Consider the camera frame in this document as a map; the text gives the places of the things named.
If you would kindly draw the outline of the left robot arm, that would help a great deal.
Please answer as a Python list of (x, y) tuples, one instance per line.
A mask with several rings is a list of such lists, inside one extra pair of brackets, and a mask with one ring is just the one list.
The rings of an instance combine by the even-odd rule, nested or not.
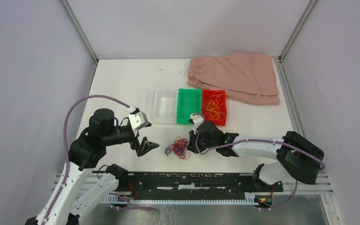
[(60, 177), (45, 208), (36, 217), (26, 221), (28, 225), (80, 225), (94, 208), (114, 190), (128, 187), (128, 171), (117, 164), (108, 166), (102, 178), (85, 194), (78, 198), (79, 191), (99, 160), (106, 155), (106, 148), (129, 143), (137, 156), (143, 156), (159, 144), (146, 137), (138, 140), (139, 130), (150, 127), (145, 113), (131, 109), (124, 126), (115, 125), (117, 119), (110, 109), (98, 109), (89, 119), (79, 138), (69, 149), (69, 163)]

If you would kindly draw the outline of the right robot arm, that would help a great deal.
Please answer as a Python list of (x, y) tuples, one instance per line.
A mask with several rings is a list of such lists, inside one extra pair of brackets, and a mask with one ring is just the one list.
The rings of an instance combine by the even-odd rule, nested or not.
[(326, 167), (324, 152), (294, 131), (284, 136), (258, 138), (224, 133), (212, 121), (189, 119), (188, 122), (193, 126), (188, 151), (205, 155), (214, 150), (224, 157), (272, 159), (273, 163), (260, 164), (254, 171), (252, 186), (257, 191), (289, 179), (313, 185), (318, 173)]

